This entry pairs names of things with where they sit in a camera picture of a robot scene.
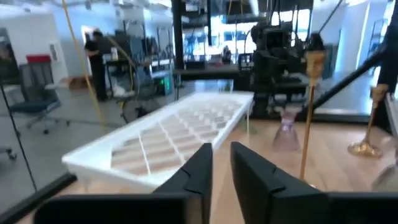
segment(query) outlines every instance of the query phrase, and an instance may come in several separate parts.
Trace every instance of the light wood floor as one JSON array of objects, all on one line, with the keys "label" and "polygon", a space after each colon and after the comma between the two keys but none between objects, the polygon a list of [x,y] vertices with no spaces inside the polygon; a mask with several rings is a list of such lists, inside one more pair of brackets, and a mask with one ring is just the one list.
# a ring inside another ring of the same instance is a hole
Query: light wood floor
[{"label": "light wood floor", "polygon": [[[231,141],[239,141],[288,173],[294,176],[299,175],[302,152],[279,152],[272,148],[272,140],[279,128],[279,123],[251,121],[251,125],[257,129],[257,134],[248,137],[244,128],[237,127],[224,145],[215,153],[212,223],[243,223],[229,164],[229,144]],[[302,143],[304,124],[296,124],[296,130]],[[308,150],[307,181],[319,189],[327,191],[370,191],[373,180],[385,167],[394,163],[394,143],[390,135],[378,128],[373,128],[371,142],[383,150],[383,158],[379,160],[363,159],[348,154],[347,146],[352,142],[362,140],[364,133],[364,126],[313,124]],[[134,190],[123,186],[101,182],[93,183],[89,191],[90,194],[134,193]],[[74,183],[60,192],[60,195],[65,194],[85,194],[85,192],[79,183]],[[29,215],[19,223],[32,223],[31,219],[32,215]]]}]

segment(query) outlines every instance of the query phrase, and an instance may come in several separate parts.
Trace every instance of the person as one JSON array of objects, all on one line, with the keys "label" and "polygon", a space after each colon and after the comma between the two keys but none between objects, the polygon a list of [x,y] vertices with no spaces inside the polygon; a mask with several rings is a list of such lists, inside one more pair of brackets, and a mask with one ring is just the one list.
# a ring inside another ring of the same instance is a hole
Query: person
[{"label": "person", "polygon": [[90,60],[91,72],[93,74],[94,89],[98,101],[106,101],[105,66],[102,54],[98,46],[98,40],[103,37],[99,30],[93,32],[93,39],[85,44],[86,55]]}]

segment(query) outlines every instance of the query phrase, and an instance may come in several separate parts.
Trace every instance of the gold candlestick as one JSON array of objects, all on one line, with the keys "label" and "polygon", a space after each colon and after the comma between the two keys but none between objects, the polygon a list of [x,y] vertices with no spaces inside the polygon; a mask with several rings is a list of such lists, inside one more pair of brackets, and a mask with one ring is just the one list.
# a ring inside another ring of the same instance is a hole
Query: gold candlestick
[{"label": "gold candlestick", "polygon": [[352,155],[370,158],[380,158],[382,156],[382,152],[380,151],[380,149],[370,144],[369,137],[373,124],[374,112],[379,106],[379,102],[384,98],[384,95],[387,93],[387,89],[388,85],[386,84],[378,84],[376,87],[371,88],[373,104],[368,128],[366,129],[365,138],[361,142],[353,143],[348,146],[348,152]]},{"label": "gold candlestick", "polygon": [[304,180],[305,165],[307,163],[308,154],[308,139],[310,137],[310,127],[313,111],[313,94],[315,86],[317,85],[318,79],[321,77],[323,72],[323,63],[325,61],[325,52],[322,50],[309,51],[306,54],[307,58],[307,75],[310,77],[310,96],[308,102],[307,119],[305,121],[305,134],[304,134],[304,145],[303,154],[300,167],[300,179]]}]

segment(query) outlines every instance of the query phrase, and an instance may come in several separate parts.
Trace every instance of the red object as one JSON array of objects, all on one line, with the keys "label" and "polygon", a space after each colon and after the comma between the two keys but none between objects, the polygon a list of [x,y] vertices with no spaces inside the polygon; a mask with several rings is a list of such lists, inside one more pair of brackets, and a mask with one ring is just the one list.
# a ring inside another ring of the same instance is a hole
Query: red object
[{"label": "red object", "polygon": [[26,55],[28,63],[51,62],[50,55]]}]

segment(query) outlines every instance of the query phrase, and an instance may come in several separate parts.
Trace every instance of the chair wheel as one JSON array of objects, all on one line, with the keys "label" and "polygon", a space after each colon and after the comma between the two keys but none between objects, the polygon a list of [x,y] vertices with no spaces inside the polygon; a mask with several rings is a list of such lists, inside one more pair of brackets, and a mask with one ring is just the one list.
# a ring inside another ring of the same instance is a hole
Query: chair wheel
[{"label": "chair wheel", "polygon": [[17,159],[17,154],[16,153],[9,153],[8,154],[8,158],[10,160],[16,160]]}]

